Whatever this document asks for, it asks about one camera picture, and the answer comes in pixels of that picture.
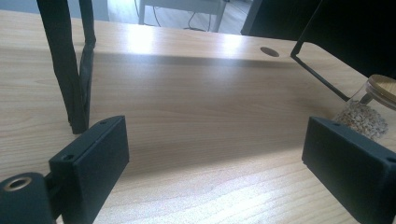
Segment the floor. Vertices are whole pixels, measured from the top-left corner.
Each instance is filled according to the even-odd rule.
[[[139,0],[108,0],[108,16],[110,21],[134,23],[138,22]],[[249,0],[230,0],[224,11],[219,33],[241,35],[251,2]],[[216,16],[209,18],[207,14],[175,10],[164,7],[146,7],[145,24],[163,27],[185,29],[189,27],[207,31],[209,24],[213,25]]]

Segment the table surface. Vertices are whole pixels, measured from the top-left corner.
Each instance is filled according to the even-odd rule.
[[[294,42],[102,21],[95,32],[91,125],[125,115],[131,152],[95,223],[356,222],[302,163],[309,116],[345,103],[289,56]],[[0,180],[45,175],[76,136],[39,16],[0,11],[0,52]],[[314,45],[300,58],[348,95],[366,80]]]

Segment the cork lid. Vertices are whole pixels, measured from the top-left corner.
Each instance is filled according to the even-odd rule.
[[[391,77],[372,75],[366,88],[381,104],[396,109],[396,80]]]

